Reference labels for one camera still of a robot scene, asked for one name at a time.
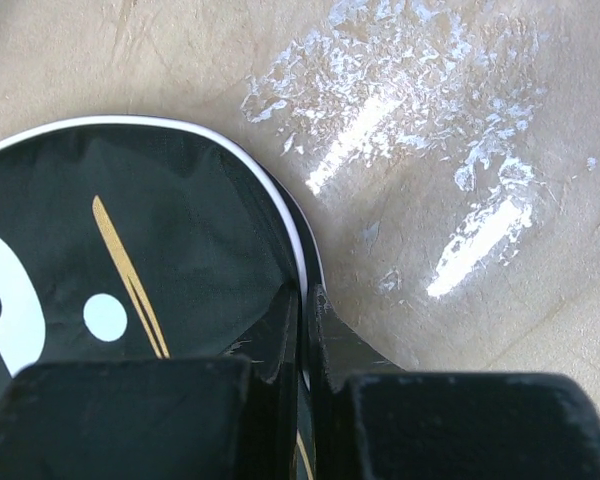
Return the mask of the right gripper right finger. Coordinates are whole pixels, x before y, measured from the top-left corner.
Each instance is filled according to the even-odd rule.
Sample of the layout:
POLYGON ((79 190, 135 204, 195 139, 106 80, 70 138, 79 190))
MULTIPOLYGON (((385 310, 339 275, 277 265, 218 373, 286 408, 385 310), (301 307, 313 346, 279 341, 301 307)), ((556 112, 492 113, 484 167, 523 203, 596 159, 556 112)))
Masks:
POLYGON ((408 372, 307 297, 320 479, 600 479, 600 419, 570 378, 408 372))

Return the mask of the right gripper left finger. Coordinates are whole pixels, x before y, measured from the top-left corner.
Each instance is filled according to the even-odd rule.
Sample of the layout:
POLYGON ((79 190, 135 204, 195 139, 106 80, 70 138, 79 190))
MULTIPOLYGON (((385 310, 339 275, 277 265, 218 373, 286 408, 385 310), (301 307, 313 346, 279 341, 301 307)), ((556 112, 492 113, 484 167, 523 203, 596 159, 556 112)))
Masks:
POLYGON ((209 357, 26 368, 0 400, 0 479, 292 479, 296 287, 209 357))

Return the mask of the black sport racket bag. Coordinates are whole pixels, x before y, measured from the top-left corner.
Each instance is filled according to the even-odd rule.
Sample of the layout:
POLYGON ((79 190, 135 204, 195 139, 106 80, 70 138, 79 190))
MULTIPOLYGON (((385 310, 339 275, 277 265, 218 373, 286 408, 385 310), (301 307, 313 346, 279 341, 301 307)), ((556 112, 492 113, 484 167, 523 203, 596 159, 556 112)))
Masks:
POLYGON ((310 273, 301 215, 216 132, 76 118, 0 141, 0 400, 26 368, 209 357, 310 273))

